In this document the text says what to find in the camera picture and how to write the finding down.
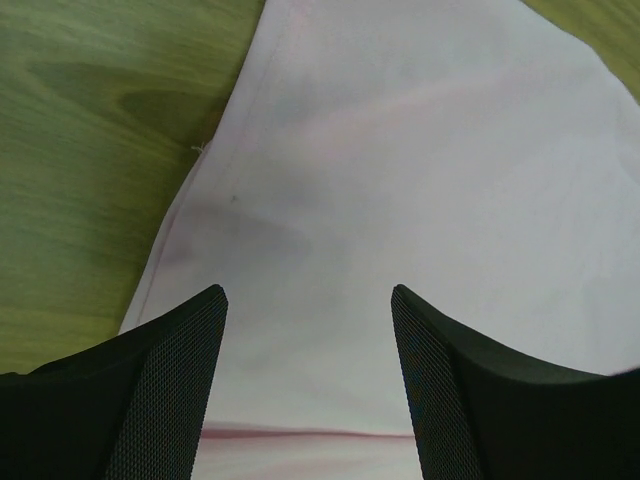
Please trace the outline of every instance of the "white fabric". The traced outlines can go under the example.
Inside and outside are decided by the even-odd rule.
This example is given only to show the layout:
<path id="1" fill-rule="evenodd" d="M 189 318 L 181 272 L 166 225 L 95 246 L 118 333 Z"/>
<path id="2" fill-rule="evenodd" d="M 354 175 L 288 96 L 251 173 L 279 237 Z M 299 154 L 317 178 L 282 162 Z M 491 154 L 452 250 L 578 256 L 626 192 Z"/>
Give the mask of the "white fabric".
<path id="1" fill-rule="evenodd" d="M 268 0 L 122 331 L 219 283 L 206 432 L 325 432 L 205 438 L 196 478 L 377 478 L 357 465 L 378 444 L 349 463 L 332 435 L 411 439 L 397 283 L 548 361 L 640 364 L 639 182 L 633 98 L 516 0 Z M 384 478 L 420 478 L 413 443 L 392 444 Z"/>

